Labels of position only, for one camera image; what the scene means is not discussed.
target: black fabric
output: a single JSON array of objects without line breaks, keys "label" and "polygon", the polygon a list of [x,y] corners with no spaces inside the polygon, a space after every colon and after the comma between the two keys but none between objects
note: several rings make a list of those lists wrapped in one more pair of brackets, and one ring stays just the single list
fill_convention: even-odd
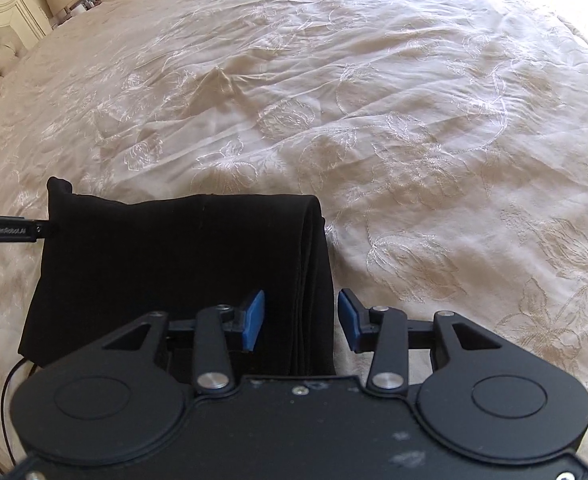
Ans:
[{"label": "black fabric", "polygon": [[190,319],[199,308],[266,295],[255,352],[235,373],[333,374],[333,285],[318,199],[196,195],[126,205],[48,181],[56,232],[19,352],[44,367],[151,310]]}]

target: blue gripper pad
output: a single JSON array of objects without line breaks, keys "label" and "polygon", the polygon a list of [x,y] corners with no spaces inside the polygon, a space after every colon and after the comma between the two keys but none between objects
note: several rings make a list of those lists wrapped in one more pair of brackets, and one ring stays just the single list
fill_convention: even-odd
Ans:
[{"label": "blue gripper pad", "polygon": [[245,311],[245,325],[243,326],[243,350],[252,351],[256,339],[265,319],[265,293],[261,290],[249,308]]},{"label": "blue gripper pad", "polygon": [[343,327],[343,333],[347,338],[349,349],[352,352],[358,352],[361,336],[359,317],[356,309],[347,299],[343,291],[340,291],[338,294],[338,319],[341,322],[341,327]]}]

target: folded black cloth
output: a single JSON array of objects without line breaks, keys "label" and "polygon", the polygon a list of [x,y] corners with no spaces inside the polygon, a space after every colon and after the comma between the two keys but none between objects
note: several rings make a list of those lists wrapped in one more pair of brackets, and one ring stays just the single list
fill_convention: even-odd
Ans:
[{"label": "folded black cloth", "polygon": [[235,373],[333,374],[333,285],[314,196],[195,195],[126,205],[48,181],[50,221],[19,352],[44,367],[151,310],[266,295]]}]

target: bed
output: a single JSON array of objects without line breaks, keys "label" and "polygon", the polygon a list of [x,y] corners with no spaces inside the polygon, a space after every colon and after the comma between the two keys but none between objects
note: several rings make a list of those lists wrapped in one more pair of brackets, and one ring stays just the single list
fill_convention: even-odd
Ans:
[{"label": "bed", "polygon": [[[52,175],[316,194],[336,289],[457,310],[588,389],[588,44],[534,0],[110,0],[0,82],[0,214],[46,216]],[[39,256],[0,247],[0,387]],[[340,332],[335,361],[368,366]]]}]

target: wooden bed frame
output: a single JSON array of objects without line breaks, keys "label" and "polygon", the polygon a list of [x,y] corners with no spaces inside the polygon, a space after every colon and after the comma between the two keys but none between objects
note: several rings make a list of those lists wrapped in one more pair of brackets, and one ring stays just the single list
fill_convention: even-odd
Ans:
[{"label": "wooden bed frame", "polygon": [[27,49],[52,31],[45,13],[34,0],[0,0],[0,27],[7,25]]}]

